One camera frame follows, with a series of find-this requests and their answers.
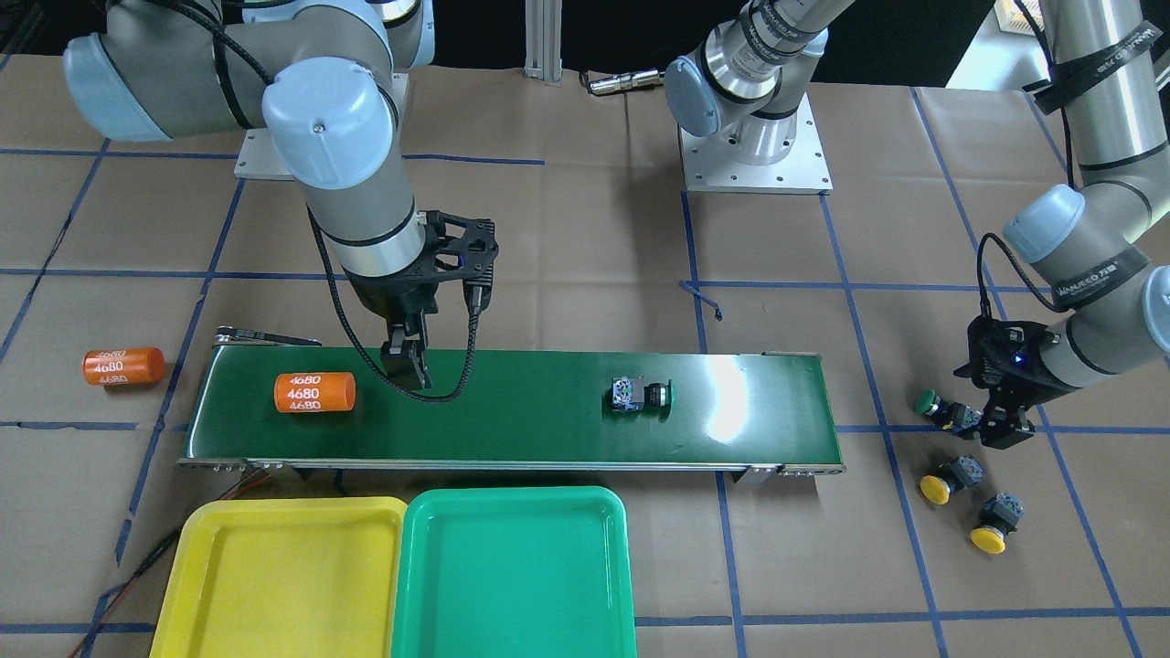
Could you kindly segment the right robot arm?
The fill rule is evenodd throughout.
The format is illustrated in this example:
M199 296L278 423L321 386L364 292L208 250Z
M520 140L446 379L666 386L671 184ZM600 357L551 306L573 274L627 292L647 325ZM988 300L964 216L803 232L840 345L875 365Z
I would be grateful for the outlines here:
M431 1L109 1L105 29L74 37L64 78L88 124L109 139L170 142L264 129L301 189L326 287L347 340L356 341L335 283L385 321L376 377L428 400L426 318L439 285L463 285L472 377L481 313L493 299L500 246L489 219L421 211L399 146L395 71L431 63Z

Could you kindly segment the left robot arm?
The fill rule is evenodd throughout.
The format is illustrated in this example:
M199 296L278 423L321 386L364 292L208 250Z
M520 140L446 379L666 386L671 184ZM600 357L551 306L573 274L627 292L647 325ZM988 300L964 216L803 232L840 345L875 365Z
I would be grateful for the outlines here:
M915 405L936 429L999 450L1035 434L1030 409L1166 355L1166 267L1137 246L1166 217L1166 128L1150 55L1162 33L1136 1L1040 7L1037 41L1049 74L1028 91L1041 112L1062 115L1080 183L1053 186L983 242L1016 268L1031 266L1049 287L1040 302L1061 320L994 317L979 275L968 362L954 373L989 399L966 407L928 390ZM830 25L846 8L845 1L745 4L665 68L677 126L697 138L731 137L744 162L744 129L794 114Z

